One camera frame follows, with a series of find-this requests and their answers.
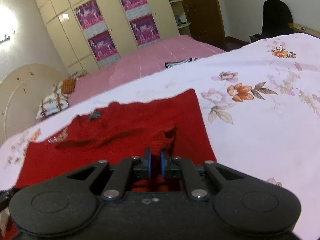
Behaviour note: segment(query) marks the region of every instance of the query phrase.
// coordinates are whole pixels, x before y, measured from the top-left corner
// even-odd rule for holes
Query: white bedsheet
[[[317,38],[302,33],[280,36],[185,63],[90,98],[2,145],[0,189],[15,184],[26,141],[38,129],[41,141],[77,114],[112,101],[148,102],[194,88],[218,162],[263,180],[274,177],[282,182],[302,204],[294,232],[302,239],[316,240],[320,236],[319,51]],[[253,93],[265,100],[246,100]]]

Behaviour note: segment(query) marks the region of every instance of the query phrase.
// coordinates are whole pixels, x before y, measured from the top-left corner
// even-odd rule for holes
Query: wall
[[[14,69],[32,63],[51,66],[67,75],[44,26],[35,0],[0,0],[1,22],[11,11],[15,34],[0,44],[0,80]]]
[[[262,30],[266,0],[219,0],[226,36],[249,40]],[[320,0],[281,0],[290,8],[293,20],[320,31]]]

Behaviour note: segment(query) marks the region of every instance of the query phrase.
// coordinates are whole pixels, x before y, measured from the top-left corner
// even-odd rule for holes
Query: wall shelf
[[[176,2],[182,2],[183,0],[175,0],[175,1],[171,1],[170,3],[176,3]]]
[[[189,26],[191,23],[186,23],[186,24],[182,24],[182,25],[178,25],[178,29],[182,29],[184,27]]]

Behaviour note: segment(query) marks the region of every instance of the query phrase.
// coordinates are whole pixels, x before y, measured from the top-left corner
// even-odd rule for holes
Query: red cloth
[[[169,149],[172,156],[190,158],[194,164],[216,161],[194,90],[147,104],[114,102],[97,111],[101,117],[92,121],[88,115],[77,116],[68,126],[65,141],[30,143],[15,188],[101,159],[116,164],[126,157],[142,156],[146,147],[151,147],[153,155]]]

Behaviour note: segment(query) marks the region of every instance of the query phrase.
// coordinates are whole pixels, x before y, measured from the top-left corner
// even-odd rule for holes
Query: wooden door
[[[225,33],[218,0],[183,0],[191,36],[221,49],[225,48]]]

